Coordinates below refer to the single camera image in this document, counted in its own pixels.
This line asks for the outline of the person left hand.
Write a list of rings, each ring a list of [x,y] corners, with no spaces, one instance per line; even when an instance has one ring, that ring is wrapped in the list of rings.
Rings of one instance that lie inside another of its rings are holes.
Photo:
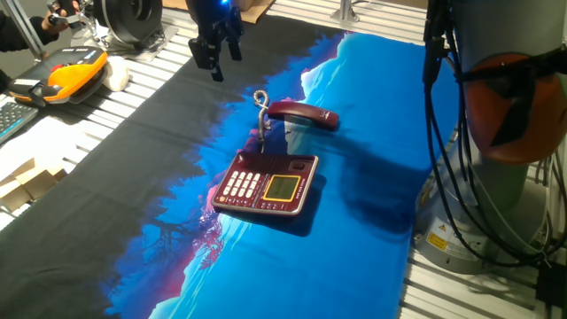
[[[49,35],[57,35],[68,28],[68,24],[62,21],[56,21],[51,15],[57,14],[59,17],[66,17],[68,12],[63,9],[59,4],[54,5],[54,9],[49,9],[43,18],[41,28]]]

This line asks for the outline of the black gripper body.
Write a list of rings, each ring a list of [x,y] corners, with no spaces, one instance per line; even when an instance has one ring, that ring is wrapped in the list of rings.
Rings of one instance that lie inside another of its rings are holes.
[[[229,23],[242,21],[239,8],[230,0],[186,0],[185,3],[198,25],[198,36],[207,43],[228,41]]]

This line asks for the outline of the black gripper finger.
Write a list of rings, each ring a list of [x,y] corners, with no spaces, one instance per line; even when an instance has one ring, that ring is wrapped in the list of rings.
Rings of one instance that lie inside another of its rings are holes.
[[[190,39],[188,45],[197,67],[209,70],[215,82],[222,82],[224,77],[219,65],[221,46],[209,44],[202,38]]]
[[[242,60],[242,53],[240,50],[240,37],[243,35],[243,24],[241,20],[232,21],[229,23],[229,52],[230,56],[235,61]]]

